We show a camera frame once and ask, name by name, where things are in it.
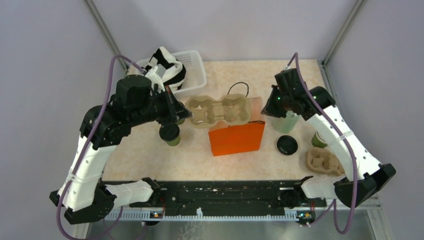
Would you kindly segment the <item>orange paper bag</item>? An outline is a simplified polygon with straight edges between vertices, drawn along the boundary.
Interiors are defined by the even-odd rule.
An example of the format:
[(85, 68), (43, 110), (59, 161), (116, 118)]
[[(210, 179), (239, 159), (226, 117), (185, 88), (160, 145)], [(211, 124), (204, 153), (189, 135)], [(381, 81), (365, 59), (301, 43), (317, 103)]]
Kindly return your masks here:
[(260, 96), (249, 96), (252, 115), (244, 125), (228, 125), (223, 121), (208, 131), (210, 149), (215, 157), (254, 152), (261, 147), (266, 121), (260, 114), (264, 106)]

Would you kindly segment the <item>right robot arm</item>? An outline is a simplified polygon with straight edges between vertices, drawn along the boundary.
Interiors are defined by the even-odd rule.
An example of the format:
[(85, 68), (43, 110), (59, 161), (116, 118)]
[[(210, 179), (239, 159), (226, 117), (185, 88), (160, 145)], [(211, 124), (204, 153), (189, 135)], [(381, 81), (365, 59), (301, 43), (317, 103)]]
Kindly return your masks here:
[(296, 68), (283, 70), (274, 76), (271, 94), (261, 113), (284, 118), (288, 111), (301, 116), (323, 137), (330, 151), (344, 169), (344, 178), (333, 176), (305, 177), (293, 192), (299, 206), (307, 206), (315, 198), (338, 199), (349, 208), (356, 208), (379, 192), (396, 169), (375, 158), (344, 121), (329, 92), (317, 86), (304, 87)]

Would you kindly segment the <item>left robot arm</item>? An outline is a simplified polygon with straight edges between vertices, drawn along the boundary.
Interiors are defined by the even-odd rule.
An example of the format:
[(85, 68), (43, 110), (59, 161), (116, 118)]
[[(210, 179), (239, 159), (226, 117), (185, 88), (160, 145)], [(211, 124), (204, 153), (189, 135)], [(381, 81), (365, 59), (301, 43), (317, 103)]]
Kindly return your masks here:
[(111, 210), (131, 204), (156, 206), (160, 187), (152, 179), (107, 184), (102, 180), (104, 168), (133, 127), (157, 122), (160, 138), (172, 142), (180, 136), (178, 123), (191, 116), (169, 86), (160, 89), (142, 75), (120, 79), (110, 99), (85, 114), (68, 177), (60, 189), (51, 192), (50, 200), (65, 208), (64, 217), (72, 225), (100, 221)]

